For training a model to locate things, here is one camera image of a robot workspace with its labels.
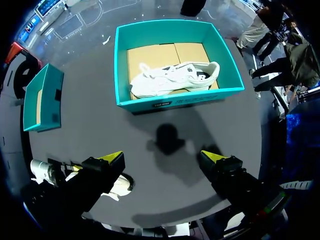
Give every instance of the teal shoe box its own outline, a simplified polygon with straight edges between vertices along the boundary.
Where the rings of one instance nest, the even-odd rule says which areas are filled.
[[[47,64],[25,90],[23,130],[45,131],[61,126],[61,90],[64,73]]]
[[[164,96],[131,98],[128,50],[151,45],[200,43],[210,62],[220,65],[219,89],[183,92]],[[114,87],[116,104],[132,113],[224,99],[245,89],[236,63],[213,24],[165,19],[119,26],[115,34]]]

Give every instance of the cardboard insert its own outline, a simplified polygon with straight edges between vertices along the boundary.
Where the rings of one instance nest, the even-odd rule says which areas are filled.
[[[36,124],[41,123],[41,98],[42,98],[42,89],[38,91],[36,99]]]
[[[209,63],[209,58],[202,43],[170,43],[142,46],[127,51],[129,83],[139,74],[140,64],[144,63],[151,69],[174,66],[184,62]],[[210,89],[218,89],[215,81]],[[169,94],[187,93],[186,89],[178,89]],[[131,99],[138,99],[132,93]]]

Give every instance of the gray table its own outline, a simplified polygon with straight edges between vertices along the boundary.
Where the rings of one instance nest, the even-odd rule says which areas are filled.
[[[230,205],[212,189],[196,162],[204,147],[235,155],[258,177],[261,126],[258,100],[235,44],[227,45],[241,72],[245,91],[216,102],[132,115],[116,106],[113,78],[114,45],[65,65],[61,128],[31,132],[33,157],[81,163],[86,158],[124,151],[125,173],[135,188],[119,202],[101,197],[84,215],[105,224],[151,228],[193,221]],[[170,123],[186,144],[165,156],[155,146],[156,130]]]

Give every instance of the label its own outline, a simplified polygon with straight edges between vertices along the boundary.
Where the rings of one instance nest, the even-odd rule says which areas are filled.
[[[172,101],[156,103],[156,104],[153,104],[152,106],[153,106],[154,108],[158,108],[158,107],[168,106],[168,105],[170,105],[170,104],[172,104]]]

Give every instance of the white sneaker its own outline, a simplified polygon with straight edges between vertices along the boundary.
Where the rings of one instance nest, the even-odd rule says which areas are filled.
[[[217,62],[184,62],[156,69],[142,63],[140,69],[142,73],[130,83],[132,94],[138,98],[163,96],[179,89],[190,92],[209,90],[220,72]]]
[[[261,93],[260,93],[259,91],[256,91],[256,92],[255,92],[255,97],[256,97],[257,99],[260,99],[260,98],[261,98]]]

